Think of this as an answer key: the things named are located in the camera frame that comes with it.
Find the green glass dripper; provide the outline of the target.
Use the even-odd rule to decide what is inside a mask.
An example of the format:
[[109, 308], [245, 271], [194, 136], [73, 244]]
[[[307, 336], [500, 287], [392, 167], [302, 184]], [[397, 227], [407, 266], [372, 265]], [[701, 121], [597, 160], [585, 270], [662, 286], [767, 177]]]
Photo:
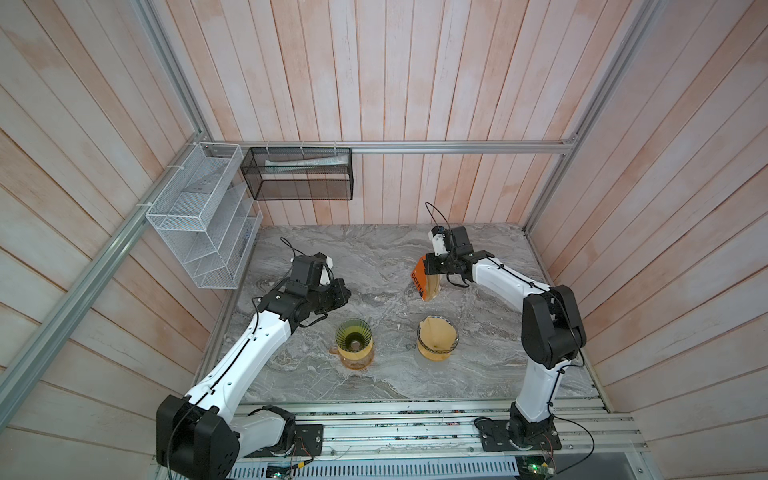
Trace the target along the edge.
[[373, 342], [370, 325], [361, 319], [351, 319], [341, 324], [335, 331], [335, 342], [339, 350], [358, 353]]

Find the orange coffee filter box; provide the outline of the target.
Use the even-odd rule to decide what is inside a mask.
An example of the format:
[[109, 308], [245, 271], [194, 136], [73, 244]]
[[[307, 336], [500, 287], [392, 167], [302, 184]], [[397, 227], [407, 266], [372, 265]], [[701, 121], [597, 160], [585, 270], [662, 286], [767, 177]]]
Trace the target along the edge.
[[418, 261], [416, 266], [411, 272], [411, 279], [416, 287], [416, 290], [420, 296], [420, 298], [423, 300], [424, 295], [424, 288], [425, 288], [425, 276], [429, 275], [426, 273], [426, 267], [425, 267], [425, 260], [426, 256], [422, 256]]

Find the orange glass pitcher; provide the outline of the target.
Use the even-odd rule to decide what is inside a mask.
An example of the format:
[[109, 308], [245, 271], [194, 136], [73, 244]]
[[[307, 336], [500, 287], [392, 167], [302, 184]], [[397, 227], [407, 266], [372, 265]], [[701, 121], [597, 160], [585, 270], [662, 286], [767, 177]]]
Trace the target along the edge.
[[333, 347], [331, 347], [331, 348], [329, 349], [329, 353], [330, 353], [330, 354], [332, 354], [332, 355], [336, 355], [336, 356], [338, 356], [338, 357], [340, 358], [340, 360], [341, 360], [342, 364], [343, 364], [343, 365], [344, 365], [346, 368], [348, 368], [348, 369], [351, 369], [351, 370], [362, 370], [362, 369], [365, 369], [365, 368], [367, 368], [367, 367], [368, 367], [368, 366], [369, 366], [369, 365], [372, 363], [372, 361], [373, 361], [373, 359], [374, 359], [374, 351], [373, 351], [373, 356], [372, 356], [372, 358], [371, 358], [369, 361], [363, 361], [363, 362], [351, 362], [351, 361], [347, 361], [347, 360], [343, 359], [343, 358], [342, 358], [342, 357], [339, 355], [339, 352], [338, 352], [338, 346], [333, 346]]

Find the brown paper coffee filter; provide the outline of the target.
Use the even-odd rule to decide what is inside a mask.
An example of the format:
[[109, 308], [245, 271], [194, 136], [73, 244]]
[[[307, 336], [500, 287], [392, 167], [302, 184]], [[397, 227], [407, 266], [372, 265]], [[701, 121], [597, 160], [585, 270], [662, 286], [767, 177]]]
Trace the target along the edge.
[[459, 343], [458, 331], [443, 317], [426, 317], [419, 324], [417, 337], [422, 354], [436, 361], [448, 358]]

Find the clear glass dripper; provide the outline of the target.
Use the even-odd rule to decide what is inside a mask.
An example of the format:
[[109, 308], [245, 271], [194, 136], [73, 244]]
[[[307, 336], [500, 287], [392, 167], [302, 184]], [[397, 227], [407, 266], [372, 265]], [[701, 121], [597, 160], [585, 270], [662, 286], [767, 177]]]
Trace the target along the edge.
[[419, 328], [417, 340], [418, 345], [422, 345], [429, 350], [435, 352], [452, 351], [453, 353], [459, 343], [459, 334], [455, 329], [438, 329], [435, 331], [432, 325], [428, 325], [427, 329]]

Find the wooden ring dripper stand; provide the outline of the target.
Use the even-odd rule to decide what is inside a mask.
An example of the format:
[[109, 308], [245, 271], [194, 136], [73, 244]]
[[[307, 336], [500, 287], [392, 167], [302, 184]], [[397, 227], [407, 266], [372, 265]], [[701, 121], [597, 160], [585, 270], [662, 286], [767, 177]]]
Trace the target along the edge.
[[433, 362], [442, 362], [442, 361], [448, 360], [452, 355], [452, 351], [435, 352], [427, 348], [424, 348], [422, 345], [418, 346], [418, 351], [424, 358]]

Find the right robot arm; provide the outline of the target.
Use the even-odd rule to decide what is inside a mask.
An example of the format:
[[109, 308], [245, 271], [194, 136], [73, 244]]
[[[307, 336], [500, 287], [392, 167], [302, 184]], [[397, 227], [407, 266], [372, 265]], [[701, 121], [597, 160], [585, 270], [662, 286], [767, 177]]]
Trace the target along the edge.
[[522, 315], [520, 339], [528, 356], [523, 387], [510, 416], [522, 425], [551, 418], [550, 402], [565, 369], [580, 356], [587, 337], [573, 291], [537, 282], [493, 254], [476, 251], [466, 228], [435, 226], [433, 251], [423, 261], [428, 275], [459, 275], [490, 290]]

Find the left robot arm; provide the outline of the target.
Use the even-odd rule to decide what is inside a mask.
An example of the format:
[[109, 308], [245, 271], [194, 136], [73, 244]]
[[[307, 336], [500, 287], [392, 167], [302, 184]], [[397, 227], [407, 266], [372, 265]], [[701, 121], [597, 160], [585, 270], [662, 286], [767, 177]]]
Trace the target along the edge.
[[168, 396], [156, 414], [156, 457], [169, 476], [225, 479], [237, 460], [267, 450], [290, 455], [296, 421], [280, 407], [259, 407], [245, 418], [236, 411], [272, 355], [299, 328], [343, 307], [351, 292], [323, 253], [297, 255], [288, 273], [255, 306], [244, 333], [184, 396]]

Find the brown paper filter stack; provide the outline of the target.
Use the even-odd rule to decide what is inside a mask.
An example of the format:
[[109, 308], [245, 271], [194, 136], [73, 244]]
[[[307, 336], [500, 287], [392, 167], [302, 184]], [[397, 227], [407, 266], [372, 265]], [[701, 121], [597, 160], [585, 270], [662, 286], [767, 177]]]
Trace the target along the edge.
[[425, 302], [433, 300], [440, 293], [440, 289], [440, 276], [426, 275], [423, 300]]

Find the paper in black basket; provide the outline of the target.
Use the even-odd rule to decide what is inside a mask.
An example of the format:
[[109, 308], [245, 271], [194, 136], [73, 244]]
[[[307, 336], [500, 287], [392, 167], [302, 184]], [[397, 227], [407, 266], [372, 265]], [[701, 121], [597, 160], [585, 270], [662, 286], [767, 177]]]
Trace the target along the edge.
[[349, 163], [350, 158], [347, 155], [287, 160], [265, 159], [262, 170], [267, 174], [333, 174], [345, 173]]

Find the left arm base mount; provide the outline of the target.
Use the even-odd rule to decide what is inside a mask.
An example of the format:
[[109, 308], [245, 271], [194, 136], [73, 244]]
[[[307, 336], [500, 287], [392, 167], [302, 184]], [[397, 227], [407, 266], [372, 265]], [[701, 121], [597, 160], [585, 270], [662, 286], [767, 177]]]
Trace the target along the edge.
[[267, 405], [235, 422], [240, 435], [240, 457], [320, 456], [324, 426], [298, 423], [296, 415]]

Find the aluminium rail base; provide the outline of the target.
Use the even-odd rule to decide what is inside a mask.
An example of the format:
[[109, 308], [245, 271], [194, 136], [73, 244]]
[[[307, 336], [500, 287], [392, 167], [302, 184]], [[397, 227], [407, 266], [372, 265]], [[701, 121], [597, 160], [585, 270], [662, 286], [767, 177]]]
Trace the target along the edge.
[[286, 403], [298, 423], [324, 426], [321, 455], [247, 457], [237, 463], [282, 463], [291, 472], [316, 460], [514, 457], [518, 479], [660, 476], [634, 419], [609, 412], [596, 396], [555, 400], [561, 450], [484, 452], [473, 420], [508, 420], [509, 406], [507, 400]]

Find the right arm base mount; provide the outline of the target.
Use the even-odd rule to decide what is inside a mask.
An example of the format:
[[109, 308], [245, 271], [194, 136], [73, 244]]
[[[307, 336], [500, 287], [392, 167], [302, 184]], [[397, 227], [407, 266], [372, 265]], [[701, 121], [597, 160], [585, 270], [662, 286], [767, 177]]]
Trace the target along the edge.
[[484, 452], [557, 451], [562, 449], [562, 443], [554, 420], [555, 416], [546, 409], [541, 421], [529, 421], [512, 403], [508, 420], [481, 416], [473, 420], [473, 425]]

